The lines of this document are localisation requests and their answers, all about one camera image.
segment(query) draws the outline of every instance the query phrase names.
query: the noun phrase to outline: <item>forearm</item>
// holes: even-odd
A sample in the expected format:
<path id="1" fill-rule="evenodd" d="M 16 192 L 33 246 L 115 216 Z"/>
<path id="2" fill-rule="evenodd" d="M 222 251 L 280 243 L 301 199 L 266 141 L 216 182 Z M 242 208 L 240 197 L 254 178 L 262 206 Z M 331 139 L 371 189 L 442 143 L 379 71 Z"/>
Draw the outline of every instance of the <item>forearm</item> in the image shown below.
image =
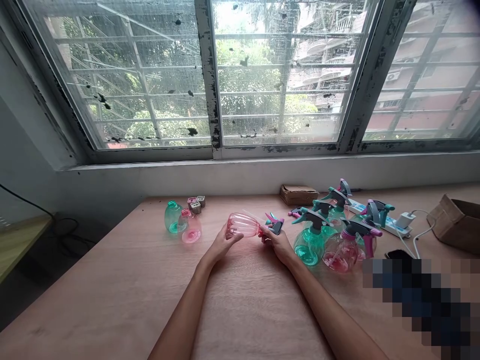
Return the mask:
<path id="1" fill-rule="evenodd" d="M 372 338 L 324 289 L 298 258 L 290 269 L 337 360 L 387 359 Z"/>
<path id="2" fill-rule="evenodd" d="M 190 359 L 213 264 L 202 258 L 148 360 Z"/>

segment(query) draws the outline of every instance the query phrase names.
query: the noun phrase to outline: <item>power strip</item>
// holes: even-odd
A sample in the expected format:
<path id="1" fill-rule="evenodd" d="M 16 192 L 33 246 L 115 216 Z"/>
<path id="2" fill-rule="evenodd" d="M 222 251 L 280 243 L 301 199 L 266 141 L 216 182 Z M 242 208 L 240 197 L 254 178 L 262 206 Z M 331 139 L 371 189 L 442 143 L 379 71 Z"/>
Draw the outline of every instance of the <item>power strip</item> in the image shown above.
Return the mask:
<path id="1" fill-rule="evenodd" d="M 352 213 L 360 214 L 363 210 L 365 210 L 366 208 L 365 205 L 355 200 L 352 200 L 351 198 L 349 198 L 348 200 L 350 200 L 351 202 L 351 205 L 348 207 L 348 209 Z M 401 227 L 395 226 L 394 224 L 395 224 L 395 219 L 392 219 L 390 216 L 387 216 L 385 221 L 385 227 L 383 227 L 382 229 L 387 230 L 389 233 L 395 235 L 396 237 L 398 237 L 399 234 L 401 235 L 402 238 L 408 239 L 410 237 L 410 233 L 412 232 L 412 228 L 410 226 L 407 226 L 407 228 L 402 229 Z"/>

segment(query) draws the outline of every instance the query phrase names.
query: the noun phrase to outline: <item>smartphone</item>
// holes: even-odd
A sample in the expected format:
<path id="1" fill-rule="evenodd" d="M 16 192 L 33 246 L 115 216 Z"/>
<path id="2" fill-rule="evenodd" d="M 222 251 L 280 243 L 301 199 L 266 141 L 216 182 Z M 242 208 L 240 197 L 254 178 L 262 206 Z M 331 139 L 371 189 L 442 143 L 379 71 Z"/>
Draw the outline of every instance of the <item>smartphone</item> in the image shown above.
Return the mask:
<path id="1" fill-rule="evenodd" d="M 402 249 L 397 249 L 393 251 L 389 251 L 385 254 L 385 257 L 387 259 L 398 259 L 398 260 L 404 260 L 404 259 L 413 259 L 413 257 L 410 256 L 408 252 Z"/>

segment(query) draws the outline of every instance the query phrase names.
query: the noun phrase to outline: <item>table surface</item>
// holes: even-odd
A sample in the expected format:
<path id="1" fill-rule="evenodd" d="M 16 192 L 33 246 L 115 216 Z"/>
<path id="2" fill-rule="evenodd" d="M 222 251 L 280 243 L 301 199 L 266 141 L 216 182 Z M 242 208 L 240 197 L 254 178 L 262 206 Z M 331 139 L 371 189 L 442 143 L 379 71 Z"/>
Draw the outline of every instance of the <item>table surface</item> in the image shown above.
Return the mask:
<path id="1" fill-rule="evenodd" d="M 353 199 L 393 204 L 395 218 L 413 209 L 432 210 L 444 193 L 480 203 L 479 190 L 478 184 L 462 184 L 361 191 Z M 245 209 L 257 216 L 272 211 L 287 218 L 292 207 L 277 195 L 209 196 L 199 216 L 202 237 L 185 245 L 165 229 L 168 200 L 185 205 L 187 197 L 143 201 L 0 333 L 0 358 L 146 359 L 228 215 Z M 302 225 L 291 224 L 291 219 L 284 230 L 293 243 Z M 413 226 L 414 235 L 428 228 L 421 215 Z M 401 247 L 400 240 L 386 233 L 378 240 L 375 257 Z M 418 248 L 424 258 L 442 264 L 474 257 L 431 233 L 421 238 Z M 364 288 L 360 266 L 349 274 L 337 274 L 323 264 L 312 271 L 390 359 L 437 359 L 431 347 L 422 345 L 421 333 L 411 331 L 410 319 L 393 316 L 392 304 Z M 468 295 L 479 301 L 477 291 L 468 291 L 472 279 L 455 279 L 452 275 L 450 280 L 465 288 L 463 300 Z M 332 357 L 302 293 L 272 250 L 257 237 L 235 244 L 211 274 L 192 358 Z"/>
<path id="2" fill-rule="evenodd" d="M 51 223 L 51 217 L 39 216 L 11 224 L 0 231 L 0 283 Z"/>

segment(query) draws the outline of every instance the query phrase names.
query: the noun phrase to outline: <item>hand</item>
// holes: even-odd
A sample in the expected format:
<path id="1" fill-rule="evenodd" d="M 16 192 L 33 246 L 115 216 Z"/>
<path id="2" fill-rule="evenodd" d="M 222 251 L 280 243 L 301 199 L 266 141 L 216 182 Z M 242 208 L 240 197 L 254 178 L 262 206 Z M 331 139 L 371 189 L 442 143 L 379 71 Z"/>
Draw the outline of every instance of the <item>hand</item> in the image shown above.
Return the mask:
<path id="1" fill-rule="evenodd" d="M 225 256 L 225 254 L 230 250 L 233 244 L 239 241 L 241 238 L 244 237 L 242 233 L 237 233 L 233 236 L 227 236 L 227 223 L 223 225 L 220 232 L 216 236 L 213 244 L 207 250 L 203 258 L 211 265 L 215 265 L 217 261 Z"/>
<path id="2" fill-rule="evenodd" d="M 260 229 L 263 233 L 263 236 L 261 237 L 261 242 L 264 244 L 272 245 L 276 257 L 284 265 L 288 266 L 288 263 L 296 257 L 295 252 L 292 249 L 292 245 L 290 245 L 289 238 L 283 230 L 280 231 L 280 234 L 275 235 L 273 232 L 270 231 L 271 227 L 272 225 L 260 226 Z"/>

